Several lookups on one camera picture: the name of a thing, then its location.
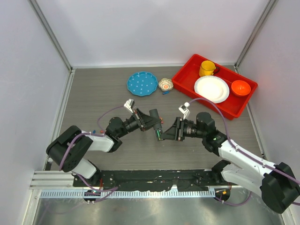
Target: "white wall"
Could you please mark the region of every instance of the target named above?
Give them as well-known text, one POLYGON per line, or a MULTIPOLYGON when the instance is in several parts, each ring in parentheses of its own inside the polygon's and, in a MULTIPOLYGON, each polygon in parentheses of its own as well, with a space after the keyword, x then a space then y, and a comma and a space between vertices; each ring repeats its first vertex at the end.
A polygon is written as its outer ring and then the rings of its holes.
POLYGON ((68 71, 28 1, 1 1, 0 31, 0 221, 18 225, 68 71))
POLYGON ((235 62, 267 0, 38 0, 72 66, 235 62))
MULTIPOLYGON (((258 83, 250 100, 266 155, 300 179, 300 1, 278 1, 243 60, 241 73, 258 83)), ((300 224, 300 208, 294 216, 300 224)))

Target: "mug handle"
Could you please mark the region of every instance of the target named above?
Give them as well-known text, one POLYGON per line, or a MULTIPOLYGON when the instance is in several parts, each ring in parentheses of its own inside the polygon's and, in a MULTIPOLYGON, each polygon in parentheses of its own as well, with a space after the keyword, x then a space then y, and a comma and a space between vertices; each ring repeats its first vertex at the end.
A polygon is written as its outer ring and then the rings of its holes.
POLYGON ((216 67, 215 70, 214 70, 214 72, 212 73, 212 75, 218 73, 219 71, 220 71, 220 67, 216 67))

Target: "gray table surface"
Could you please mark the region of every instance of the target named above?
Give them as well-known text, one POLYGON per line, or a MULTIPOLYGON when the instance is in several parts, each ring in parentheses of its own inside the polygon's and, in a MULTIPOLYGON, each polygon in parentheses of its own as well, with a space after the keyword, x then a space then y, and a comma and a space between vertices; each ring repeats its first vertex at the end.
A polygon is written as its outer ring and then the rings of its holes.
MULTIPOLYGON (((169 94, 162 95, 157 89, 147 97, 134 96, 127 90, 127 80, 138 71, 149 71, 158 80, 163 77, 172 78, 180 67, 130 67, 130 68, 98 68, 77 69, 71 92, 67 102, 61 133, 71 125, 77 125, 84 131, 100 129, 97 119, 104 112, 123 105, 132 98, 135 105, 144 113, 157 108, 163 118, 163 129, 169 128, 176 116, 182 116, 178 107, 191 100, 188 96, 173 89, 169 94)), ((217 129, 225 132, 221 117, 194 102, 189 107, 190 120, 195 120, 199 112, 209 112, 216 121, 217 129)), ((119 116, 123 120, 130 117, 124 109, 117 109, 106 115, 101 125, 106 128, 111 117, 119 116)), ((260 150, 253 131, 249 114, 245 109, 242 115, 232 121, 227 120, 230 137, 250 152, 260 156, 260 150)), ((114 153, 87 152, 85 158, 100 169, 105 170, 146 170, 146 169, 210 169, 221 160, 208 152, 201 144, 201 139, 186 138, 183 142, 157 142, 153 129, 147 132, 135 131, 121 138, 123 144, 114 153)))

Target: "blue object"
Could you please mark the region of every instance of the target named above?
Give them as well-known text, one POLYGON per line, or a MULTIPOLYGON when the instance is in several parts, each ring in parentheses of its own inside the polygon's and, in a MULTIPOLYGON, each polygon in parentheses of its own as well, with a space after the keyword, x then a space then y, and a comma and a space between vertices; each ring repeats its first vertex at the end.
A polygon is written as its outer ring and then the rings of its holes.
POLYGON ((158 80, 149 72, 138 72, 131 75, 127 81, 128 90, 137 96, 152 94, 158 87, 158 80))

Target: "white plate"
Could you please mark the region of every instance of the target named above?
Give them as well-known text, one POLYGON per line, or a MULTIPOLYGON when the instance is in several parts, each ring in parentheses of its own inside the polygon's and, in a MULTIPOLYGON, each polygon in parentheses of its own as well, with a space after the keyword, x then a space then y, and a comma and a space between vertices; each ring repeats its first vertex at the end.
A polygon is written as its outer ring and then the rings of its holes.
POLYGON ((194 85, 198 95, 207 98, 213 103, 224 102, 229 96, 229 87, 225 81, 217 76, 200 77, 194 85))

